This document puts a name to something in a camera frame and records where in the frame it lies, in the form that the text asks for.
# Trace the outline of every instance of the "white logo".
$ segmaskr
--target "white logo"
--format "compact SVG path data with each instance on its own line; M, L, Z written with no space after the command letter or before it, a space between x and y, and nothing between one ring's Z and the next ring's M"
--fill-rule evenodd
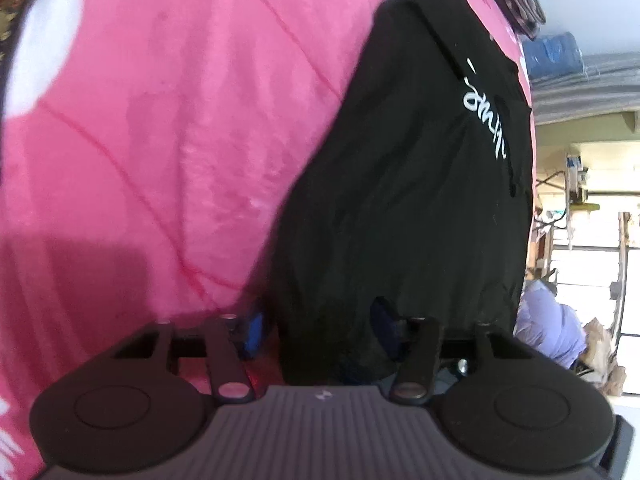
M332 394L331 392L328 392L327 390L322 390L320 393L316 394L316 399L322 400L322 402L324 402L327 399L331 399L331 397L333 396L334 394Z
M469 59L466 60L471 69L476 72L473 64ZM482 124L487 124L489 127L489 131L494 134L494 144L495 144L495 158L498 158L498 154L502 153L502 158L506 159L507 155L504 152L504 139L502 138L502 125L500 124L500 114L495 115L494 122L494 113L491 110L491 103L487 100L486 94L482 94L480 97L480 93L473 86L467 77L465 77L465 84L472 89L472 92L467 92L462 99L462 104L465 105L467 110L478 113L478 119L482 121Z

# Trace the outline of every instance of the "pink fabric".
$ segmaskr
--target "pink fabric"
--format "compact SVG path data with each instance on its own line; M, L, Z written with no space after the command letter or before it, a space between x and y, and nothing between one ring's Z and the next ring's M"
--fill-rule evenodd
M0 427L22 450L5 478L40 466L28 410L52 381L149 320L259 291L380 1L85 0L62 72L4 124ZM469 2L519 62L495 3Z

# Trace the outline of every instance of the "red line on blanket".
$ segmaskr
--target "red line on blanket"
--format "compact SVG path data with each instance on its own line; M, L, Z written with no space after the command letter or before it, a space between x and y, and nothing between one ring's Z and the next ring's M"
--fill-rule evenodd
M336 96L338 101L342 101L342 96L340 95L340 92L338 92L337 89L335 89L335 87L326 78L326 76L320 71L320 69L316 66L316 64L313 61L311 61L311 58L308 56L305 49L302 47L300 40L291 31L291 29L289 28L289 25L287 25L287 23L280 17L280 15L278 14L278 11L274 9L273 6L267 0L260 0L260 1L264 4L265 7L267 7L267 9L271 11L271 13L276 18L276 21L280 25L280 28L284 31L284 33L287 36L289 36L289 39L293 41L293 43L300 49L300 52L302 52L302 55L305 57L306 62L309 63L313 71L318 76L318 79L331 91L333 95Z
M133 180L131 179L129 173L127 173L127 171L124 170L124 168L120 165L120 163L116 160L116 158L111 154L111 152L107 149L107 147L103 143L101 143L98 139L96 139L94 136L92 136L92 134L90 134L87 131L87 129L82 127L80 124L76 123L70 117L67 117L62 112L59 112L54 108L52 108L47 102L41 100L39 101L38 104L41 108L45 109L50 115L52 115L62 123L65 123L69 128L71 128L78 135L80 135L84 140L86 140L96 150L98 150L98 152L104 158L106 158L109 161L113 169L116 171L116 173L120 175L120 178L129 188L129 190L133 193L133 195L144 207L144 209L146 209L148 213L151 215L151 217L153 218L158 228L162 231L162 234L164 234L164 236L169 240L169 243L172 245L172 248L175 251L175 256L178 259L178 262L180 263L180 272L187 279L189 286L193 289L193 291L198 295L198 297L201 300L204 300L205 296L208 296L207 299L211 303L213 303L214 306L218 306L216 302L213 300L213 298L210 297L209 294L207 294L206 290L204 289L204 286L197 279L198 275L201 275L207 278L208 280L211 280L217 285L224 286L226 288L231 288L232 290L244 290L244 286L242 285L238 285L237 283L233 283L233 282L228 282L227 280L218 278L217 276L213 276L212 274L209 274L208 272L204 272L204 270L199 269L191 265L189 262L185 261L184 257L180 253L180 248L178 246L178 243L176 242L174 237L172 237L168 227L164 224L164 222L162 222L162 219L160 218L160 215L158 214L158 212L153 208L149 200L142 193L142 191L140 191L138 186L136 186L136 184L133 183Z

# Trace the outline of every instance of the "purple cloth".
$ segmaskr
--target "purple cloth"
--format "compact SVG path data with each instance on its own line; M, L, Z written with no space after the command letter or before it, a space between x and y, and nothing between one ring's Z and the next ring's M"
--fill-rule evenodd
M558 303L539 281L523 294L514 335L564 368L586 348L586 334L575 310Z

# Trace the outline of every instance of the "black garment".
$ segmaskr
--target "black garment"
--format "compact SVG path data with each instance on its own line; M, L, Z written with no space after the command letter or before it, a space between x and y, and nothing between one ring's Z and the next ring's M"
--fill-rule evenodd
M392 373L369 327L377 296L404 316L513 329L532 214L517 72L466 0L378 9L277 230L270 305L287 381L325 381L338 362L363 382Z

